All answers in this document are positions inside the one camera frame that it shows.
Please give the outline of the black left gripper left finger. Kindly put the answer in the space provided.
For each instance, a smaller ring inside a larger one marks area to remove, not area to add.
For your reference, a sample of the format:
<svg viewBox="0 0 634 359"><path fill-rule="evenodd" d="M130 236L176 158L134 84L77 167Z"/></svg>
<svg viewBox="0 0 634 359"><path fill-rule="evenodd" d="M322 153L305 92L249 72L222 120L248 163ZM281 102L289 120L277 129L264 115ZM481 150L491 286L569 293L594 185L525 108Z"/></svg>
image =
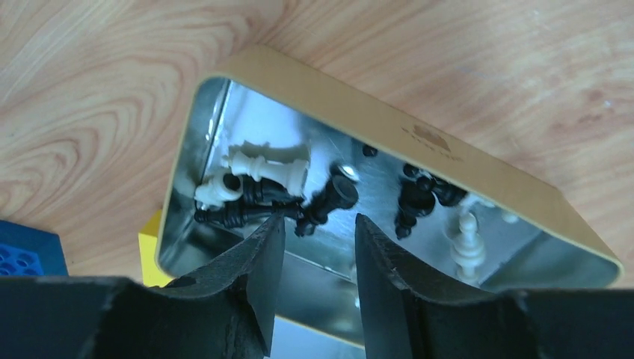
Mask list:
<svg viewBox="0 0 634 359"><path fill-rule="evenodd" d="M263 358L285 246L272 215L163 287L127 277L5 277L3 358Z"/></svg>

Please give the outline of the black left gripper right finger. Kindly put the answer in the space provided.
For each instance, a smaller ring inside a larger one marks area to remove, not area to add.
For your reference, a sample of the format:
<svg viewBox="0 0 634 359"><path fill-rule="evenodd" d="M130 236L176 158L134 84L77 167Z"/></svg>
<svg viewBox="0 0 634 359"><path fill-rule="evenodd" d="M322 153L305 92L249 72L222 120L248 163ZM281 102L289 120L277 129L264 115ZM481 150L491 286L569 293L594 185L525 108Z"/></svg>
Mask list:
<svg viewBox="0 0 634 359"><path fill-rule="evenodd" d="M368 358L631 358L630 289L486 292L450 277L355 221Z"/></svg>

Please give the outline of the white king chess piece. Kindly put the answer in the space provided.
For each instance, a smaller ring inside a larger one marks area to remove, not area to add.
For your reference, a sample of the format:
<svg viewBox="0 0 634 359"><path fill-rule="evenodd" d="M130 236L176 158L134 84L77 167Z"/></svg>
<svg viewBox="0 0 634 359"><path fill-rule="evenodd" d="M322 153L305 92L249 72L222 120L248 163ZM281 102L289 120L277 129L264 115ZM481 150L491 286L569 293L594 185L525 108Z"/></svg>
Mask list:
<svg viewBox="0 0 634 359"><path fill-rule="evenodd" d="M296 159L290 163L270 162L264 156L249 157L237 151L223 160L233 175L247 175L257 182L262 179L281 184L292 196L303 194L310 163Z"/></svg>

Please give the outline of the black bishop chess piece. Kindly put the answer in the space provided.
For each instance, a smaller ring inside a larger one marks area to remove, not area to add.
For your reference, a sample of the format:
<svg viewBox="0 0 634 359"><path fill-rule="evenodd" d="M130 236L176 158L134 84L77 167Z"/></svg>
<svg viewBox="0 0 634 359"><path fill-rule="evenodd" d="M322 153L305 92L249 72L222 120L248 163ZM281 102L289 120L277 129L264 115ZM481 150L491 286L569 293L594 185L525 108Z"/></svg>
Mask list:
<svg viewBox="0 0 634 359"><path fill-rule="evenodd" d="M219 224L227 229L242 228L252 221L268 218L280 213L288 218L297 219L301 216L302 207L297 202L272 202L271 205L247 204L241 201L226 203L222 209L197 209L194 220L201 224Z"/></svg>

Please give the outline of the black chess piece lying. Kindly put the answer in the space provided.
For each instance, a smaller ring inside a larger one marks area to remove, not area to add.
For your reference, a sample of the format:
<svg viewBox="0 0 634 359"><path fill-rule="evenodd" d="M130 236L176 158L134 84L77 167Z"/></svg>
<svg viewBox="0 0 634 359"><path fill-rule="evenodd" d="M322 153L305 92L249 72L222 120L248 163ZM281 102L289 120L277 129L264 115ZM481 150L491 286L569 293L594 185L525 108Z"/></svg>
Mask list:
<svg viewBox="0 0 634 359"><path fill-rule="evenodd" d="M359 200L355 183L343 175L332 176L324 188L302 209L302 217L296 221L295 235L311 236L318 226L328 221L329 214L337 209L351 209Z"/></svg>

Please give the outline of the silver tin lid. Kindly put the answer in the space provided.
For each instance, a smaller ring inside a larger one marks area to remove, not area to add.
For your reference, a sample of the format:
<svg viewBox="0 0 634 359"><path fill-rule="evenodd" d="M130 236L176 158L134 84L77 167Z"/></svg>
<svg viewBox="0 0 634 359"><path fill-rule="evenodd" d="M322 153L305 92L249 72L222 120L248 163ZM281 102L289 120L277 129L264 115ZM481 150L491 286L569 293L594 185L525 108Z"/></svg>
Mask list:
<svg viewBox="0 0 634 359"><path fill-rule="evenodd" d="M275 318L270 358L337 359L365 358L363 349L305 328L281 317Z"/></svg>

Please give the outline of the yellow wooden block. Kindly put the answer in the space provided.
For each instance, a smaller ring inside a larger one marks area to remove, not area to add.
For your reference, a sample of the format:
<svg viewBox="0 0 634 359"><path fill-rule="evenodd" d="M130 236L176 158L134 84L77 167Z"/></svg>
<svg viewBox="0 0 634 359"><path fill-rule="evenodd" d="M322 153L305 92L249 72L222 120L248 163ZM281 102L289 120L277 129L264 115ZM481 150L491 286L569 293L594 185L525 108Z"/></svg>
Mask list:
<svg viewBox="0 0 634 359"><path fill-rule="evenodd" d="M157 211L138 232L142 283L148 287L163 287L173 280L173 277L165 273L156 261L160 223L161 210Z"/></svg>

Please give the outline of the gold metal tin box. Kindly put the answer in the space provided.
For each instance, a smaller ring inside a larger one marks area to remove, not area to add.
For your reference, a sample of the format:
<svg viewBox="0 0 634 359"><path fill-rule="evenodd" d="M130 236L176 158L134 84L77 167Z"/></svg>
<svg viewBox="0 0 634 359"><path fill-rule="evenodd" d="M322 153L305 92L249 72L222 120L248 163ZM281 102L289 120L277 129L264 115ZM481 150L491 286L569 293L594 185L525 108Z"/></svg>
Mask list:
<svg viewBox="0 0 634 359"><path fill-rule="evenodd" d="M528 288L604 288L621 261L551 185L459 139L265 46L246 49L205 76L197 88L164 202L156 261L177 277L249 236L265 219L242 228L194 220L195 189L237 151L270 162L307 160L303 194L270 179L241 178L235 201L271 205L293 199L303 208L334 175L352 180L359 200L337 209L311 236L286 220L286 253L277 316L357 348L364 346L356 285L354 225L370 218L391 240L436 270L458 279L450 250L458 220L478 220L486 259L474 285L488 292ZM454 207L436 205L397 240L405 163L464 189Z"/></svg>

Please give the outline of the blue toy brick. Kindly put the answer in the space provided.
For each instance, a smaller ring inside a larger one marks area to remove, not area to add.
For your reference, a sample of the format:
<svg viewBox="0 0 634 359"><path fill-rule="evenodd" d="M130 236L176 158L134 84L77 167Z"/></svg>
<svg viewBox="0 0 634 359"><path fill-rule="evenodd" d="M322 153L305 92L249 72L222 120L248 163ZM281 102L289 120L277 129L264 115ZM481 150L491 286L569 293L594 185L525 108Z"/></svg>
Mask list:
<svg viewBox="0 0 634 359"><path fill-rule="evenodd" d="M1 221L1 276L67 276L59 235Z"/></svg>

